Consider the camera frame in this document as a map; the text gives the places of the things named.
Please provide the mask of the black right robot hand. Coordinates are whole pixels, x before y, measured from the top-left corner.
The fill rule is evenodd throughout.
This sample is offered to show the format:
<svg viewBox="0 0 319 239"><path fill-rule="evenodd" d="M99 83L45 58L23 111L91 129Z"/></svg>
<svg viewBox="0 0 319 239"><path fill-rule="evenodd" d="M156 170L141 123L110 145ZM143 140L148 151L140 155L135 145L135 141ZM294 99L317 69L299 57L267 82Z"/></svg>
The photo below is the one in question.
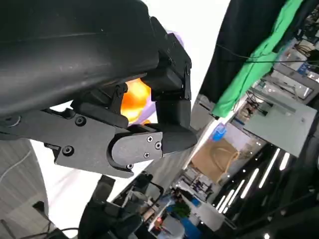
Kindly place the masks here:
<svg viewBox="0 0 319 239"><path fill-rule="evenodd" d="M153 176L142 172L130 184L125 192L121 206L107 199L115 187L115 179L103 175L97 183L91 199L82 214L78 235L79 239L128 239L147 222L145 214L163 196L162 186L152 182ZM143 199L147 187L152 184L159 189L159 196L151 205L143 208L147 199Z"/></svg>

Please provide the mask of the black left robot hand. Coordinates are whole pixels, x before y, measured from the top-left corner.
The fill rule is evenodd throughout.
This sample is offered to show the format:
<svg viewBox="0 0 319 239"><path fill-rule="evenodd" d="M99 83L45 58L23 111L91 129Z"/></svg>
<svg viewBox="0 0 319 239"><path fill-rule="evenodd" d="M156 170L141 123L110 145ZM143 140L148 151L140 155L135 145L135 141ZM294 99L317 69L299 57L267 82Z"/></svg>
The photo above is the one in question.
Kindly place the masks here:
<svg viewBox="0 0 319 239"><path fill-rule="evenodd" d="M0 136L57 165L129 178L197 143L191 59L140 0L3 0Z"/></svg>

